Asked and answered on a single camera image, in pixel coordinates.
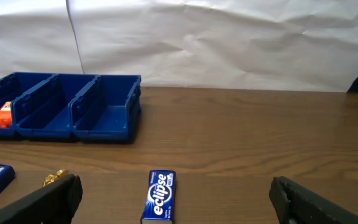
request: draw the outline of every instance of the blue plastic storage bin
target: blue plastic storage bin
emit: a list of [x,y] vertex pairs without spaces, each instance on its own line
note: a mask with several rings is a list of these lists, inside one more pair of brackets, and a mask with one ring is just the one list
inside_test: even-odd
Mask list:
[[70,105],[97,75],[56,74],[12,102],[16,131],[27,137],[69,138]]
[[73,133],[80,139],[131,140],[140,114],[140,75],[101,75],[71,104]]
[[[32,86],[51,77],[52,73],[15,72],[0,79],[0,107],[7,101],[13,101]],[[14,123],[10,128],[0,128],[0,136],[13,136]]]

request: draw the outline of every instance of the wood grain surface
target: wood grain surface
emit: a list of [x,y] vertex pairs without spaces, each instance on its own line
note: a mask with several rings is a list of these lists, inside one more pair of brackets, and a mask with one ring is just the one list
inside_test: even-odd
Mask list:
[[0,208],[66,166],[84,188],[73,223],[139,223],[150,169],[177,172],[177,224],[278,223],[276,175],[358,214],[358,96],[143,87],[141,105],[133,144],[0,141],[17,172]]

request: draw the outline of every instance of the wooden panel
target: wooden panel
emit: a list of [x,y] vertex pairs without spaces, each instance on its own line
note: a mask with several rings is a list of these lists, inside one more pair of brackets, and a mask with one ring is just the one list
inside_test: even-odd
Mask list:
[[134,144],[0,141],[17,179],[0,208],[67,166],[84,199],[74,223],[138,223],[150,169],[178,176],[177,223],[278,223],[270,182],[285,175],[358,214],[358,96],[142,89]]

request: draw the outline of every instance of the brown tabletop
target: brown tabletop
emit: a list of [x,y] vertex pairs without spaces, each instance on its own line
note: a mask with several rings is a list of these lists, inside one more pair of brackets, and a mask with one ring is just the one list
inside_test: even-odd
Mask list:
[[141,105],[134,144],[0,141],[17,172],[0,208],[66,166],[84,190],[73,223],[139,223],[150,169],[177,172],[177,224],[278,223],[277,175],[358,215],[358,96],[143,87]]

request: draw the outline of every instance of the orange snack bag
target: orange snack bag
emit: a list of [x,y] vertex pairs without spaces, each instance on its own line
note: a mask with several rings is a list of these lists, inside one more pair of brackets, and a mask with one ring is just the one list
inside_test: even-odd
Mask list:
[[9,128],[12,123],[11,102],[8,101],[0,108],[0,128]]

